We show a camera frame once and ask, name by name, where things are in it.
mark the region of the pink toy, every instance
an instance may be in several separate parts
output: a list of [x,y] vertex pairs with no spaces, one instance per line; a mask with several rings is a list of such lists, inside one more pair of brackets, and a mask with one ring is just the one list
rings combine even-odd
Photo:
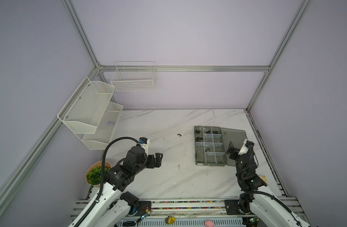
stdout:
[[204,225],[206,226],[206,227],[214,227],[214,222],[213,221],[211,221],[211,220],[206,220],[205,222],[204,222]]

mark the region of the gray storage box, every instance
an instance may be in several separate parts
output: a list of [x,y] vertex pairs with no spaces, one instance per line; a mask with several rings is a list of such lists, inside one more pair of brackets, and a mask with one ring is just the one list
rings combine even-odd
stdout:
[[247,134],[244,130],[226,129],[215,126],[195,126],[195,163],[200,166],[235,166],[225,152],[230,141],[241,148]]

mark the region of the white mesh shelf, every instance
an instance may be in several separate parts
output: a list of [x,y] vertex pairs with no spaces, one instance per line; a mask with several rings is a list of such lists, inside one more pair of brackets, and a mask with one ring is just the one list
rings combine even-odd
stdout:
[[85,134],[82,141],[91,150],[104,150],[112,141],[123,106],[109,102],[94,134]]
[[149,91],[156,85],[156,63],[151,61],[117,61],[111,79],[117,92]]
[[95,133],[113,92],[114,86],[88,79],[88,84],[69,111],[59,119],[73,133]]

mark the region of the white marble table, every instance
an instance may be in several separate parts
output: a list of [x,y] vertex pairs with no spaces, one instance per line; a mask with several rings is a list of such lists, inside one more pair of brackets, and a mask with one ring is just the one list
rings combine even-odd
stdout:
[[[281,196],[242,109],[122,111],[113,139],[146,137],[151,142],[149,154],[163,153],[162,166],[140,172],[126,191],[141,199],[239,196],[242,192],[234,166],[195,165],[195,125],[245,130],[248,139],[255,143],[254,151],[259,162],[257,174],[265,175],[273,193]],[[118,141],[108,150],[106,161],[115,165],[132,146],[135,146],[133,141]]]

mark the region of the robotic arm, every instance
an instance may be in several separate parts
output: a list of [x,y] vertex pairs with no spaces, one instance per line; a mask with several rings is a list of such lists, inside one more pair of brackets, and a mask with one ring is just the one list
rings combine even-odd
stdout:
[[[107,146],[103,153],[103,160],[105,160],[108,148],[121,139],[134,140],[137,145],[128,151],[126,158],[118,161],[116,166],[109,170],[107,176],[104,177],[104,171],[102,171],[101,179],[105,179],[105,181],[102,180],[99,192],[94,195],[89,204],[71,223],[71,227],[113,227],[129,213],[133,215],[136,212],[138,198],[130,192],[122,192],[133,182],[135,175],[143,169],[160,167],[163,155],[161,153],[156,153],[156,157],[147,155],[149,147],[149,139],[147,138],[140,138],[137,141],[130,137],[121,137]],[[116,203],[103,215],[113,202]]]
[[241,149],[237,149],[230,142],[226,152],[235,160],[238,184],[244,191],[239,203],[231,204],[231,208],[239,214],[254,213],[268,227],[311,227],[283,204],[256,174],[253,146],[254,143],[247,140]]

